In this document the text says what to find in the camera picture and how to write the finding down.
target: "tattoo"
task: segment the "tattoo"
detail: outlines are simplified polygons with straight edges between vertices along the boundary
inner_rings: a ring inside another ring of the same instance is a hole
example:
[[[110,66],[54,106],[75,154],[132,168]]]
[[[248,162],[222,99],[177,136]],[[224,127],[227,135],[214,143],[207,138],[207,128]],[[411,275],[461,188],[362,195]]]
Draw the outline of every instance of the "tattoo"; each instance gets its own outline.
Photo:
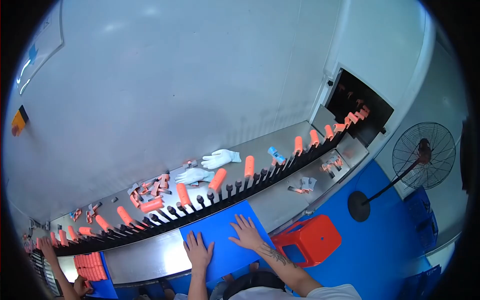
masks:
[[[266,256],[275,258],[276,261],[281,262],[283,265],[292,264],[295,268],[298,267],[288,257],[283,256],[277,250],[273,249],[265,242],[262,245],[260,245],[260,247],[258,247],[258,252],[265,254]]]

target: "blue floor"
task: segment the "blue floor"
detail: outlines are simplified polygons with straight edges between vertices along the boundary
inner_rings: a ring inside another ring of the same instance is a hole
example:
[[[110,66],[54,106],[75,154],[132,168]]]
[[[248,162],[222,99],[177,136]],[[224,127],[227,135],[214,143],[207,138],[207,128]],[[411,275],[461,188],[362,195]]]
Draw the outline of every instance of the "blue floor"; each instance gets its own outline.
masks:
[[[314,213],[314,216],[329,216],[342,236],[342,244],[328,259],[306,269],[322,285],[350,283],[363,300],[395,299],[403,278],[415,274],[415,270],[421,272],[429,268],[426,260],[417,259],[423,250],[394,188],[371,202],[371,214],[365,222],[356,222],[348,213],[350,193],[358,190],[371,197],[388,183],[386,175],[373,161]],[[287,254],[293,261],[300,261],[294,252]],[[237,278],[247,271],[245,267],[233,275]],[[207,288],[213,289],[216,282],[207,283]],[[187,294],[190,276],[173,279],[171,284],[177,293]],[[146,288],[154,297],[163,295],[159,285]],[[118,288],[117,294],[120,299],[132,299],[137,289]]]

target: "blue crate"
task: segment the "blue crate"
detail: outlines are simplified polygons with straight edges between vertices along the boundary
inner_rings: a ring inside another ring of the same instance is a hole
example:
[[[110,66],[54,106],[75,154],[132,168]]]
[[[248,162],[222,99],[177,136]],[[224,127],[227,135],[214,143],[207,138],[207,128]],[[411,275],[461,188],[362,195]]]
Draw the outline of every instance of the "blue crate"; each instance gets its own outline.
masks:
[[[442,268],[438,265],[420,274],[405,278],[397,300],[424,300],[435,288]]]
[[[430,218],[430,200],[423,187],[419,187],[403,200],[415,227]]]
[[[417,234],[424,250],[428,250],[437,244],[438,226],[435,214],[430,213],[430,217],[417,226]]]

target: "fan pole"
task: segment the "fan pole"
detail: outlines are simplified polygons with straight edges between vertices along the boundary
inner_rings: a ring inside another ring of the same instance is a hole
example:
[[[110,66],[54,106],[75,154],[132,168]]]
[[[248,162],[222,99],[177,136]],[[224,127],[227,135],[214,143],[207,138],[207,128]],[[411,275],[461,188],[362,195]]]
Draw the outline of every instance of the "fan pole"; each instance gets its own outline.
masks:
[[[397,178],[395,178],[394,181],[392,181],[389,185],[387,185],[386,187],[384,187],[381,191],[379,191],[378,193],[376,193],[375,195],[373,195],[372,197],[370,197],[369,199],[367,199],[366,201],[364,201],[362,203],[362,205],[365,205],[367,204],[368,202],[372,201],[373,199],[375,198],[378,198],[381,194],[383,194],[385,191],[387,191],[388,189],[390,189],[391,187],[393,187],[395,185],[395,183],[399,182],[402,178],[405,177],[405,175],[407,175],[410,171],[413,170],[414,167],[416,167],[421,161],[421,158],[417,158],[417,160],[415,160],[413,162],[413,164],[408,167],[402,174],[400,174],[400,176],[398,176]]]

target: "standing fan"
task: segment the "standing fan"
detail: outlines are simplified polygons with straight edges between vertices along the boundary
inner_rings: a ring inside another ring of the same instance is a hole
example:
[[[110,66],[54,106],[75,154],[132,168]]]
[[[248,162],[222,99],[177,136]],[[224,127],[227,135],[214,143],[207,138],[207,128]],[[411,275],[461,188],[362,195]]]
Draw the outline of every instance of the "standing fan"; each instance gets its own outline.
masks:
[[[439,185],[450,173],[455,162],[455,141],[444,126],[423,122],[407,129],[398,139],[392,153],[392,164],[398,176],[383,190],[367,198],[355,191],[348,197],[348,211],[358,222],[370,215],[370,201],[379,197],[399,180],[417,189],[431,189]]]

